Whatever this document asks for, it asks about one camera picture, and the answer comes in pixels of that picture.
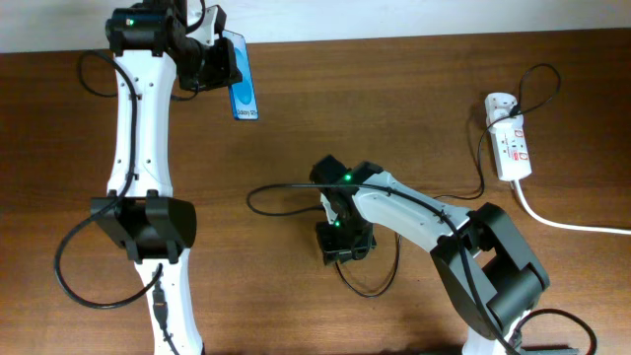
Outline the blue Galaxy smartphone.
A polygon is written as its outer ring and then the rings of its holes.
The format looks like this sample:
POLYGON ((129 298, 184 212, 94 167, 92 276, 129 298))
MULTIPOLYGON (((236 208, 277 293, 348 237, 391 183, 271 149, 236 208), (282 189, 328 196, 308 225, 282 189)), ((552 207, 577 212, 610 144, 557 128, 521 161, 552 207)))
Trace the blue Galaxy smartphone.
POLYGON ((229 87, 233 117, 235 120, 258 120, 255 89, 245 38, 228 30, 223 31, 223 36, 233 43, 237 67, 242 74, 242 80, 229 87))

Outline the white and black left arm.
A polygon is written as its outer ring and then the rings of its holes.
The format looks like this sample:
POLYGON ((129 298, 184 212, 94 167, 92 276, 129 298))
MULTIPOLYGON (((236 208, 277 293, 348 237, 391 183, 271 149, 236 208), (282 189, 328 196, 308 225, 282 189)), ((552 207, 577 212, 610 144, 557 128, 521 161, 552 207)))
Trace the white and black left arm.
POLYGON ((143 283, 157 354, 205 351, 188 277, 196 212, 174 197, 169 111, 174 86, 196 96, 242 81, 225 23, 220 6, 192 11, 184 1, 141 1, 105 23, 117 80, 115 162, 91 212, 143 283))

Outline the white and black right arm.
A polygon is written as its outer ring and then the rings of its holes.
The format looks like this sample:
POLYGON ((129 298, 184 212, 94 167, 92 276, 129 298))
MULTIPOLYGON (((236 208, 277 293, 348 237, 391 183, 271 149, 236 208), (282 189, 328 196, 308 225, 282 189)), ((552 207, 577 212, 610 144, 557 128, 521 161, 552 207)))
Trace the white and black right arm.
POLYGON ((315 230, 325 264, 361 260, 384 226, 427 251, 468 324, 465 354, 515 354, 517 324, 549 287, 548 274, 508 214, 430 198, 370 162, 349 170, 332 156, 313 166, 326 219, 315 230))

